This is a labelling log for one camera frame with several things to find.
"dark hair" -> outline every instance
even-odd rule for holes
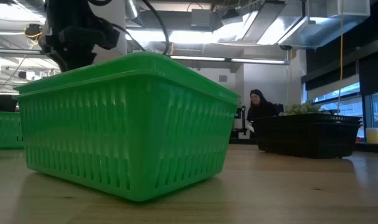
[[[255,95],[258,95],[259,96],[259,99],[260,99],[260,102],[259,102],[259,105],[260,106],[264,106],[268,103],[268,101],[265,99],[264,97],[264,94],[262,94],[261,91],[259,90],[251,90],[250,91],[250,98],[251,98],[251,94],[255,94]]]

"green plastic basket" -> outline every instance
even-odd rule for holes
[[[19,113],[0,112],[0,149],[23,149]]]
[[[16,89],[30,169],[135,201],[220,173],[237,102],[153,53]]]

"woman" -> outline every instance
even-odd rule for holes
[[[257,118],[265,118],[278,115],[274,105],[271,102],[266,101],[261,91],[251,90],[250,98],[251,105],[247,113],[248,122],[252,122]],[[255,139],[256,137],[256,134],[250,131],[250,138]]]

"orange cable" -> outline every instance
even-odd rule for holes
[[[339,68],[339,90],[338,90],[338,115],[339,104],[341,102],[341,89],[343,82],[343,67],[344,67],[344,0],[341,0],[341,50],[340,50],[340,68]]]
[[[293,97],[293,49],[290,49],[290,103],[292,103],[292,97]]]

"black jacket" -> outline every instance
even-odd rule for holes
[[[274,105],[270,102],[267,102],[264,105],[260,106],[252,106],[250,107],[248,113],[247,113],[247,120],[253,121],[257,118],[265,118],[269,116],[277,116],[276,109]]]

